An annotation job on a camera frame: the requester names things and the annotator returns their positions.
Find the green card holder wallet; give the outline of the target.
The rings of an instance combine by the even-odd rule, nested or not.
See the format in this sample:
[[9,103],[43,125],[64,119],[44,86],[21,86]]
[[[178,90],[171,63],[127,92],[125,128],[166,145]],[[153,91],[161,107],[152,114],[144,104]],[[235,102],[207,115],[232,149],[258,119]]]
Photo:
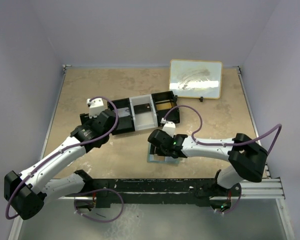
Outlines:
[[156,164],[178,165],[180,163],[180,159],[158,155],[156,153],[156,148],[149,143],[147,152],[147,162]]

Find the black white sorting tray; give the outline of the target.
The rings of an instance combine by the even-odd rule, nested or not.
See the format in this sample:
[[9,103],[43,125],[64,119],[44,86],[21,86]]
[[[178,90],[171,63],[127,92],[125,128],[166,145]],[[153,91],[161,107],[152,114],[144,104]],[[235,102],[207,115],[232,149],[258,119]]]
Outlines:
[[177,100],[178,96],[172,91],[113,100],[119,119],[112,134],[121,135],[162,126],[162,118],[177,106]]

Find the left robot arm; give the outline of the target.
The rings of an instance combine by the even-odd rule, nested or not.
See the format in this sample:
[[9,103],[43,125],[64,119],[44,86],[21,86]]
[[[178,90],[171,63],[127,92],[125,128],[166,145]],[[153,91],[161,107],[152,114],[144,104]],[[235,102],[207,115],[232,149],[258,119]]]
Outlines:
[[59,180],[53,177],[92,149],[107,143],[118,121],[116,110],[105,109],[77,126],[60,146],[33,166],[20,173],[13,170],[7,173],[4,177],[5,218],[28,220],[51,200],[92,194],[96,186],[84,170]]

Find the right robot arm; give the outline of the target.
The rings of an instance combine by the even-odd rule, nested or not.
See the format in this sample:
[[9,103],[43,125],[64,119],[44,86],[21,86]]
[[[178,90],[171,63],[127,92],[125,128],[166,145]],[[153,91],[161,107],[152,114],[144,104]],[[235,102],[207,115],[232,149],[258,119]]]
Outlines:
[[260,183],[263,178],[268,152],[247,135],[238,133],[234,138],[194,140],[186,134],[170,136],[161,129],[154,130],[147,141],[154,153],[162,157],[205,157],[229,162],[230,165],[216,174],[212,190],[218,196],[225,195],[234,185],[246,180]]

